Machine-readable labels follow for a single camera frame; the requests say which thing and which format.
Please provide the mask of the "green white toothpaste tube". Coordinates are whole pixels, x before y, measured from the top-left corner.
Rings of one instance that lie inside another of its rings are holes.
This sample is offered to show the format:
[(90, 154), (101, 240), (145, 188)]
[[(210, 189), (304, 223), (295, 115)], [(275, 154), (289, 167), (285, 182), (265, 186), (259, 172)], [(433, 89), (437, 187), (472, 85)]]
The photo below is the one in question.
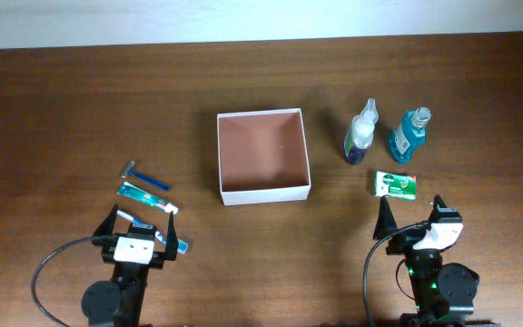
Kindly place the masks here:
[(128, 182), (123, 182), (123, 184), (118, 188), (117, 193), (121, 196), (146, 204), (152, 208), (159, 209), (165, 213), (177, 214), (179, 212), (179, 208), (175, 204), (167, 202)]

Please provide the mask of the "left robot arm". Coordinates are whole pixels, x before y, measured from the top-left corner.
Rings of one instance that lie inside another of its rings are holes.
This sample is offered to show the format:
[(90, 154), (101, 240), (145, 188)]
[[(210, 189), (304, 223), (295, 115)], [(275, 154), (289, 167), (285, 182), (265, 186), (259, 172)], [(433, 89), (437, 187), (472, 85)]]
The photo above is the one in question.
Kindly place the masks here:
[(101, 248), (102, 260), (113, 266), (113, 274), (84, 292), (81, 308), (90, 326), (138, 326), (149, 272), (174, 261), (180, 246), (173, 213), (168, 217), (165, 250), (160, 252), (155, 249), (154, 225), (131, 222), (126, 233), (116, 233), (118, 212), (115, 205), (93, 233), (92, 245)]

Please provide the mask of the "pink open cardboard box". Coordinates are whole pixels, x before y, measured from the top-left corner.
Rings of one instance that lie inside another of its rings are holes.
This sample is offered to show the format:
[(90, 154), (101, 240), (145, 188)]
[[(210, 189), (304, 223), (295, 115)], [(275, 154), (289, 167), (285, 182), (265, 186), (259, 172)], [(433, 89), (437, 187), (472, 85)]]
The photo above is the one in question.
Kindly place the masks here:
[(218, 114), (217, 149), (224, 205), (308, 198), (311, 169), (301, 109)]

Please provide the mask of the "blue mouthwash bottle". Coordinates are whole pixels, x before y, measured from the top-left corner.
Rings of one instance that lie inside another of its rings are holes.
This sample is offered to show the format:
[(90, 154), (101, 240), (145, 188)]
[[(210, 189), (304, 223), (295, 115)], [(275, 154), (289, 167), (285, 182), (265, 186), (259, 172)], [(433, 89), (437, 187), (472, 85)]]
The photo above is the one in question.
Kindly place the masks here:
[(389, 140), (391, 156), (397, 163), (408, 163), (413, 153), (426, 142), (426, 127), (430, 118), (431, 112), (427, 107), (410, 110), (403, 115)]

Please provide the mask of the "green white soap box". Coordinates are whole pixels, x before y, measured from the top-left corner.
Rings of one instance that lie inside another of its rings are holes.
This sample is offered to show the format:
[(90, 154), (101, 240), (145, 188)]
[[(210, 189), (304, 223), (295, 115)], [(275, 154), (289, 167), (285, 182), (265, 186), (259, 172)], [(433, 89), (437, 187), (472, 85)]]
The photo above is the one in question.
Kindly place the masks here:
[(415, 175), (400, 175), (377, 171), (375, 174), (374, 193), (376, 196), (388, 196), (406, 201), (417, 198), (417, 178)]

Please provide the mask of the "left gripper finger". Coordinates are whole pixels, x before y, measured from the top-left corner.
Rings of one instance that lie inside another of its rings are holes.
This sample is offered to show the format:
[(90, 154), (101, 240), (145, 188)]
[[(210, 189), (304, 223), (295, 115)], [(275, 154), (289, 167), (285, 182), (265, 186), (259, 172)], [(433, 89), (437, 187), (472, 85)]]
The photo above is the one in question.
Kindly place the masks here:
[(93, 245), (103, 245), (104, 242), (100, 240), (100, 237), (113, 235), (113, 227), (115, 224), (118, 209), (119, 205), (116, 203), (107, 215), (107, 217), (95, 229), (93, 233), (94, 239), (92, 240)]
[(174, 227), (174, 213), (170, 213), (166, 234), (165, 260), (175, 261), (179, 249), (179, 241)]

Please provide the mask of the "blue white toothbrush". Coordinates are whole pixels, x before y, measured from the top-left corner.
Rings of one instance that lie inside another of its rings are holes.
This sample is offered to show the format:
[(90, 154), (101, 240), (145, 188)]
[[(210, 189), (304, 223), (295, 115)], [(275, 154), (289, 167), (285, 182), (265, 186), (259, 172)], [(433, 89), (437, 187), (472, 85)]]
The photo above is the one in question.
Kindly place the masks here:
[[(125, 212), (125, 211), (117, 210), (116, 214), (118, 216), (124, 218), (125, 220), (129, 221), (130, 223), (144, 224), (144, 222), (142, 220), (132, 216), (131, 214), (129, 214), (129, 213)], [(159, 231), (155, 232), (155, 238), (158, 239), (161, 243), (167, 244), (167, 241), (165, 240), (165, 237)], [(189, 249), (189, 244), (186, 243), (185, 241), (179, 239), (178, 240), (177, 252), (181, 253), (181, 254), (185, 254), (188, 249)]]

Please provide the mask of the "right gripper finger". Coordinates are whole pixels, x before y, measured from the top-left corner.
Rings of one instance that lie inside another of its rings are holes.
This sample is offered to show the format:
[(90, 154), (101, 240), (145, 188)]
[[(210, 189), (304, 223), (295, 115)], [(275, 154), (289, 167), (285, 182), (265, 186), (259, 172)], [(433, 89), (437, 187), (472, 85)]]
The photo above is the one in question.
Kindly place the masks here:
[(382, 240), (383, 238), (398, 231), (398, 226), (386, 196), (380, 198), (380, 207), (377, 222), (372, 238)]
[(443, 210), (446, 208), (446, 204), (443, 202), (439, 194), (436, 194), (433, 199), (432, 211), (429, 215), (429, 221), (431, 223), (437, 223), (441, 220), (445, 213)]

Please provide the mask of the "blue disposable razor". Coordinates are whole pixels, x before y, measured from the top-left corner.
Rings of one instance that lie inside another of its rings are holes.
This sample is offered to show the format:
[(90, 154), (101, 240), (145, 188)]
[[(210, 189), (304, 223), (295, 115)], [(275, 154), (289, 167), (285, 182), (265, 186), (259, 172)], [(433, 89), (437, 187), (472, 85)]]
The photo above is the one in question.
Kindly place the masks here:
[(137, 178), (141, 181), (144, 181), (150, 185), (153, 185), (163, 191), (169, 192), (171, 190), (171, 188), (167, 184), (162, 183), (162, 182), (158, 181), (157, 179), (154, 179), (150, 175), (147, 175), (145, 173), (139, 173), (139, 172), (135, 171), (134, 167), (135, 167), (135, 161), (130, 161), (126, 165), (126, 167), (123, 169), (123, 171), (121, 173), (121, 177), (124, 179), (128, 176), (132, 176), (132, 177)]

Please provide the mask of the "clear foam pump bottle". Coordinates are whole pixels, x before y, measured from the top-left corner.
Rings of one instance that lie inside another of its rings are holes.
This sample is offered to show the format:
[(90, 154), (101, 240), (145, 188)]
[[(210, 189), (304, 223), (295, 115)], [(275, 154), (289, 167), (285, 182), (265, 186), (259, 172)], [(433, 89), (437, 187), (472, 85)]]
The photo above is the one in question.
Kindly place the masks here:
[(360, 114), (353, 117), (344, 139), (343, 150), (348, 164), (358, 165), (363, 161), (372, 144), (378, 120), (376, 100), (369, 98)]

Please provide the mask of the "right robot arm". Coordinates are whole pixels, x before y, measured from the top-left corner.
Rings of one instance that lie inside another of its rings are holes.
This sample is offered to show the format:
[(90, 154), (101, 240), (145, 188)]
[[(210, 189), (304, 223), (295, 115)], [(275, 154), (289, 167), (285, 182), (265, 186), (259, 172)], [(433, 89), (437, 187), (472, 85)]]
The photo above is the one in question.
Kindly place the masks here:
[(403, 313), (400, 326), (493, 326), (490, 320), (471, 321), (479, 275), (460, 263), (444, 263), (441, 254), (456, 244), (463, 229), (459, 212), (434, 197), (429, 218), (399, 228), (388, 200), (380, 199), (371, 258), (383, 243), (386, 254), (402, 255), (415, 302), (415, 313)]

